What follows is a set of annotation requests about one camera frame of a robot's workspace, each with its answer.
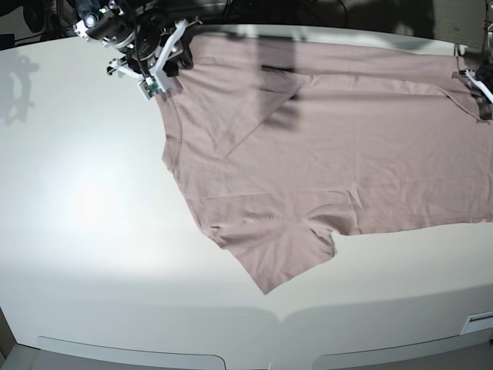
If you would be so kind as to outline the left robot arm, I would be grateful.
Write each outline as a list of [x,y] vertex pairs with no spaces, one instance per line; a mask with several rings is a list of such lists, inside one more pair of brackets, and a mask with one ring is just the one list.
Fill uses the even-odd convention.
[[492,17],[489,15],[491,2],[486,3],[483,37],[481,42],[481,63],[476,69],[462,69],[459,76],[475,91],[481,120],[492,120]]

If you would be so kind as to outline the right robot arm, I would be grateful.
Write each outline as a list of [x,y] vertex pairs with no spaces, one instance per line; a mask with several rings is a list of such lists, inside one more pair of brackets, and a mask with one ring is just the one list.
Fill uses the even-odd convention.
[[163,1],[76,1],[75,35],[122,53],[106,72],[136,80],[151,99],[166,92],[171,78],[193,68],[193,54],[186,40],[199,18],[172,18]]

